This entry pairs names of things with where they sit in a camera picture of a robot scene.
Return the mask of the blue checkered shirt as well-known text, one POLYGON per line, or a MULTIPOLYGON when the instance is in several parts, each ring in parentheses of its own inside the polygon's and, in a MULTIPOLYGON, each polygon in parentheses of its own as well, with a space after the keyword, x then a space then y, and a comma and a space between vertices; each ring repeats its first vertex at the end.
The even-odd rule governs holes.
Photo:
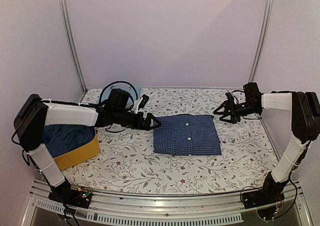
POLYGON ((179 114, 157 118, 153 152, 175 156, 220 156, 221 142, 212 115, 179 114))

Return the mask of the light blue t-shirt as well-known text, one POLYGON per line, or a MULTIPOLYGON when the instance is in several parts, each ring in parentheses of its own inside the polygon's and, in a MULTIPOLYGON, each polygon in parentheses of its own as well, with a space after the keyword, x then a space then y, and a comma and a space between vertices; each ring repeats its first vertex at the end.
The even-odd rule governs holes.
POLYGON ((124 90, 126 92, 128 92, 131 97, 133 98, 134 101, 136 101, 139 97, 140 97, 140 93, 141 93, 141 88, 140 87, 132 87, 128 84, 124 84, 124 83, 117 83, 117 84, 114 84, 110 87, 108 87, 102 94, 102 97, 101 97, 101 101, 104 101, 106 99, 108 99, 111 91, 113 89, 121 89, 121 90, 124 90))

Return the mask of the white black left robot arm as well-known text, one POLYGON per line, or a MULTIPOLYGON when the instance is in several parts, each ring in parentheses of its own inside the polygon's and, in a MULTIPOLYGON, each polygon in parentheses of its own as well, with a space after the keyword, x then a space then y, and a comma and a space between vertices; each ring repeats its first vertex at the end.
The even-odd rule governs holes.
POLYGON ((51 101, 31 94, 14 119, 13 143, 22 147, 43 174, 48 184, 55 188, 55 195, 70 203, 74 192, 64 183, 67 181, 49 152, 47 144, 54 141, 54 133, 61 133, 56 126, 76 125, 106 127, 113 124, 130 129, 153 130, 161 126, 152 114, 136 111, 127 106, 132 96, 124 91, 112 93, 97 104, 51 101))

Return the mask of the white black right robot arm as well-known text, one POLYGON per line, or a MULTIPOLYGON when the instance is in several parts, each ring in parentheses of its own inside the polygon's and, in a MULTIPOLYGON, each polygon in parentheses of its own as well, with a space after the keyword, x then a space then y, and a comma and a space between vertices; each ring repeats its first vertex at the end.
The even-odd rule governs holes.
POLYGON ((290 180, 292 172, 304 159, 308 148, 320 134, 320 104, 314 92, 273 92, 248 93, 245 102, 236 104, 232 93, 214 110, 221 121, 236 124, 240 118, 249 114, 261 114, 264 109, 288 111, 291 113, 291 137, 278 164, 266 175, 263 190, 258 199, 269 204, 278 196, 290 180))

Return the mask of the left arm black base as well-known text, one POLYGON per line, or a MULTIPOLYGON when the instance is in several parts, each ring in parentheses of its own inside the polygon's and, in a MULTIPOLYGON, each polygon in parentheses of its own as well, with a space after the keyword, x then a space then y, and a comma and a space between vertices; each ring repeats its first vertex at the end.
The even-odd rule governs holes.
POLYGON ((88 209, 92 200, 92 191, 84 187, 74 189, 68 184, 62 184, 58 187, 53 187, 48 198, 67 206, 88 209))

